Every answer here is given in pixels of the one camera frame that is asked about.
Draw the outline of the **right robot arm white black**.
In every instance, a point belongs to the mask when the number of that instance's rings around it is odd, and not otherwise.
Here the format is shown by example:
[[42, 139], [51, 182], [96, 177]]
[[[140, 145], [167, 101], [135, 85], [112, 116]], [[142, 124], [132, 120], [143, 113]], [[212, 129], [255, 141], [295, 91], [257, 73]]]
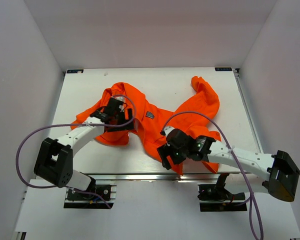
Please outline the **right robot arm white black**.
[[162, 166], [167, 170], [178, 167], [186, 159], [205, 164], [218, 163], [243, 170], [245, 175], [219, 174], [217, 182], [201, 190], [202, 201], [232, 200], [237, 194], [266, 193], [284, 201], [295, 200], [300, 170], [285, 151], [276, 154], [257, 153], [240, 148], [229, 149], [212, 137], [193, 138], [180, 129], [168, 126], [162, 134], [166, 143], [157, 148]]

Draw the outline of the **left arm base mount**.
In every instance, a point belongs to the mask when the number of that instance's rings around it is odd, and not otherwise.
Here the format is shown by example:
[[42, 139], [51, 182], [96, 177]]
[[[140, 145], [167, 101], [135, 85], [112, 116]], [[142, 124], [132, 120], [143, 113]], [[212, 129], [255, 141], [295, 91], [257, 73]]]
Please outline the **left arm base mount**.
[[116, 200], [117, 184], [111, 180], [95, 180], [87, 190], [67, 187], [64, 209], [110, 210]]

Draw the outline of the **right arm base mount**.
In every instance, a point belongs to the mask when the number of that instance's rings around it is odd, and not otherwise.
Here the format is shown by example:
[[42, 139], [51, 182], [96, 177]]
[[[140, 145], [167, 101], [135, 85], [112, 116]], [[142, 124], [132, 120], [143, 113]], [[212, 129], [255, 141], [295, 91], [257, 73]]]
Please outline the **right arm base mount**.
[[232, 194], [226, 190], [229, 173], [222, 173], [216, 183], [200, 183], [198, 195], [200, 212], [246, 212], [249, 198], [243, 192]]

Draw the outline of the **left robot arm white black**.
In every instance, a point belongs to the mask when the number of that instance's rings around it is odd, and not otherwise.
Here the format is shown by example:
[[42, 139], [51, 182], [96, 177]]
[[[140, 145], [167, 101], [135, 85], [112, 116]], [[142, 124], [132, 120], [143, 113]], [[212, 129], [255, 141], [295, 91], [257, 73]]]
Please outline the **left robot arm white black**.
[[105, 106], [89, 113], [83, 123], [72, 123], [73, 130], [56, 139], [46, 138], [41, 143], [34, 166], [34, 174], [58, 188], [78, 190], [89, 200], [95, 196], [96, 182], [92, 177], [74, 170], [74, 156], [90, 141], [107, 132], [134, 128], [137, 109], [124, 95], [111, 97]]

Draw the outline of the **orange jacket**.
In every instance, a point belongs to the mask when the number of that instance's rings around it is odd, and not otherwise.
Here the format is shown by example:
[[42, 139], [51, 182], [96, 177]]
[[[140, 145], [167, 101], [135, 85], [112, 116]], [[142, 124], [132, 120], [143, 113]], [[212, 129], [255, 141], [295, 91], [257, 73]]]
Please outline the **orange jacket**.
[[160, 134], [165, 122], [192, 138], [203, 135], [220, 141], [220, 133], [210, 131], [207, 127], [209, 120], [218, 113], [219, 96], [201, 76], [193, 76], [191, 85], [196, 92], [195, 95], [172, 112], [149, 103], [145, 94], [134, 86], [117, 82], [103, 91], [101, 99], [95, 105], [79, 113], [73, 124], [82, 124], [95, 110], [105, 106], [111, 96], [126, 95], [136, 106], [137, 125], [131, 132], [139, 137], [145, 152], [157, 161], [161, 159], [157, 148], [166, 143], [165, 137]]

